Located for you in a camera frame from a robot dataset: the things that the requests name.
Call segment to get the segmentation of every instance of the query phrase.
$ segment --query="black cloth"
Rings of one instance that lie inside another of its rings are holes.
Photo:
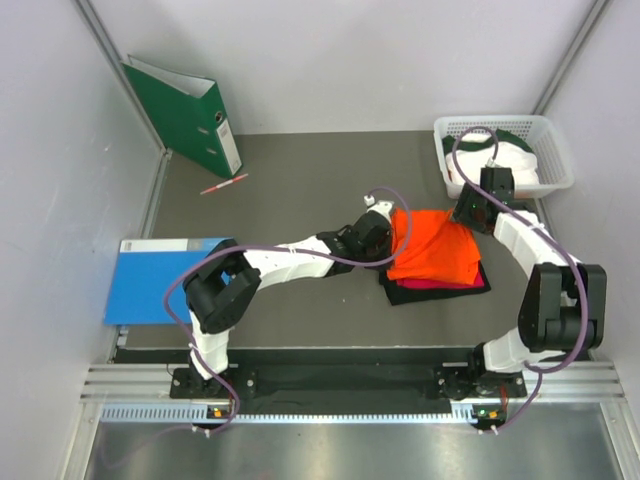
[[[520,137],[518,137],[517,135],[514,135],[511,132],[497,129],[496,136],[498,137],[499,142],[511,143],[516,147],[520,147],[522,150],[524,150],[527,153],[533,153],[533,149],[529,146],[527,142],[525,142]],[[445,155],[449,155],[451,153],[451,151],[453,150],[453,144],[455,143],[455,141],[456,139],[451,135],[447,135],[442,139],[442,148],[444,150]],[[485,148],[489,148],[492,146],[493,146],[493,137],[485,140],[484,142],[461,141],[458,149],[463,150],[465,152],[477,152],[479,150],[484,150]]]
[[[465,295],[477,295],[491,291],[491,285],[487,274],[482,267],[482,263],[478,264],[478,271],[484,282],[483,287],[469,288],[429,288],[418,290],[414,288],[406,288],[398,285],[397,282],[387,278],[387,272],[380,272],[378,282],[384,287],[387,298],[391,305],[402,305],[405,303],[424,302],[427,300],[442,300],[443,298],[463,297]]]

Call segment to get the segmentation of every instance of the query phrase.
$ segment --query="white laundry basket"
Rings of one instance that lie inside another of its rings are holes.
[[[551,121],[540,115],[483,115],[473,117],[442,117],[433,125],[436,153],[440,172],[447,186],[450,198],[458,198],[462,185],[451,181],[442,147],[442,139],[447,135],[457,137],[464,130],[475,125],[500,128],[522,138],[533,149],[538,158],[539,185],[518,185],[517,198],[542,198],[554,190],[573,185],[573,173],[569,151],[562,143]]]

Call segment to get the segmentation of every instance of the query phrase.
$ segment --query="blue binder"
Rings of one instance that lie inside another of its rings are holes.
[[[160,325],[174,323],[162,307],[165,291],[189,267],[225,238],[124,240],[120,246],[104,323]],[[185,294],[178,288],[170,305],[191,323]]]

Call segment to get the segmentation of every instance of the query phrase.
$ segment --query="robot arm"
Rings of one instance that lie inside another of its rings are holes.
[[[480,187],[491,192],[535,229],[549,235],[538,217],[513,198],[514,183],[508,168],[484,168]],[[580,331],[580,306],[575,278],[564,258],[533,228],[513,215],[499,212],[469,185],[465,185],[453,218],[481,233],[492,234],[514,256],[529,283],[518,315],[518,326],[500,338],[480,344],[471,355],[472,380],[494,374],[513,374],[525,363],[534,364],[573,349]],[[604,330],[606,273],[599,265],[582,264],[572,257],[586,286],[589,328],[583,349],[600,345]]]
[[[227,369],[229,332],[240,321],[257,291],[300,278],[339,275],[354,268],[325,257],[296,255],[296,250],[312,250],[360,262],[384,260],[391,255],[393,203],[365,197],[365,204],[367,212],[353,226],[278,245],[288,248],[288,252],[250,250],[230,254],[210,262],[184,281],[196,340],[193,348],[199,350],[214,372]],[[234,240],[226,240],[211,253],[235,245]],[[193,353],[191,363],[204,380],[211,378]]]
[[[514,200],[511,169],[484,168],[480,187],[544,230],[535,214]],[[188,277],[184,284],[197,348],[216,372],[228,366],[229,331],[246,311],[255,293],[277,283],[299,278],[323,278],[350,272],[353,267],[324,257],[295,255],[306,249],[335,257],[372,262],[391,254],[391,202],[365,198],[367,212],[353,225],[318,233],[301,242],[280,245],[288,252],[252,250],[224,256]],[[580,330],[580,306],[575,279],[563,257],[532,228],[510,214],[501,213],[469,185],[463,188],[452,219],[472,230],[492,234],[515,257],[529,284],[518,315],[518,326],[504,336],[478,345],[469,361],[472,382],[498,379],[520,372],[526,362],[536,363],[573,349]],[[222,242],[213,252],[237,245]],[[589,329],[584,349],[602,342],[606,274],[598,265],[576,262],[587,288]],[[191,354],[192,364],[208,380],[211,376]]]

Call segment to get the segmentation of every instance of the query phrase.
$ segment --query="orange towel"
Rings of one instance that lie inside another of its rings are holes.
[[[387,272],[390,280],[422,278],[472,285],[478,275],[480,251],[471,231],[449,220],[451,212],[411,212],[413,232],[409,244]],[[396,210],[391,218],[393,251],[407,234],[407,213]]]

